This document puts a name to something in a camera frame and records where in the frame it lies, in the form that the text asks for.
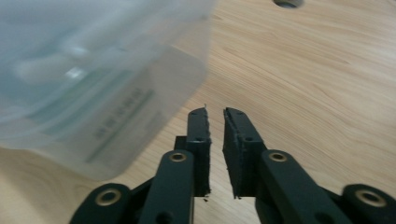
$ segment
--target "wood grain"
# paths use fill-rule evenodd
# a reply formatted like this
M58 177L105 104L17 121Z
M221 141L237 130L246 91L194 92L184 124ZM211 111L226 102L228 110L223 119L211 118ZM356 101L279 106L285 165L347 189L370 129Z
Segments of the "wood grain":
M209 76L131 167L155 174L190 110L207 104L211 188L195 223L259 223L254 200L234 200L222 156L226 106L245 111L269 148L288 151L323 187L365 183L396 197L396 4L393 0L220 0ZM24 151L0 150L0 223L67 223L100 182Z

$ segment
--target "translucent plastic box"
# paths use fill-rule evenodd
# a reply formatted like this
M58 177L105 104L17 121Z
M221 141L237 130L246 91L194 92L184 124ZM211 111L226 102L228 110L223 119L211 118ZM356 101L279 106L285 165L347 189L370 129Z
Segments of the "translucent plastic box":
M205 79L213 0L0 0L0 147L121 173Z

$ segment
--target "wooden table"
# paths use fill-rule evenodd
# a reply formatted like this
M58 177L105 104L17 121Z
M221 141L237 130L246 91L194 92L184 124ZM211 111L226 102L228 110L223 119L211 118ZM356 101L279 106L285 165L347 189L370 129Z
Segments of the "wooden table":
M322 186L365 183L396 197L396 2L220 0L209 76L131 167L111 182L136 187L207 104L211 188L195 223L259 223L254 200L234 200L222 156L226 106L245 111L269 148L288 151ZM0 223L67 223L103 184L36 155L0 150Z

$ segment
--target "metal ring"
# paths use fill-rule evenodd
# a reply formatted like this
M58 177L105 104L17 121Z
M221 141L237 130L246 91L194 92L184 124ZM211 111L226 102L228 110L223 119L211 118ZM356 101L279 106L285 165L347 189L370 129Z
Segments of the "metal ring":
M364 203L370 204L374 207L385 207L387 201L375 192L368 189L359 189L355 192L356 197Z
M288 158L279 152L273 152L269 155L270 159L273 161L286 161Z
M169 159L171 161L184 161L184 160L187 159L187 156L184 155L183 153L177 152L177 153L174 153L174 154L170 155Z
M105 195L113 194L113 197L106 199ZM109 206L116 203L121 198L121 192L117 189L105 189L98 196L96 196L95 202L100 206Z

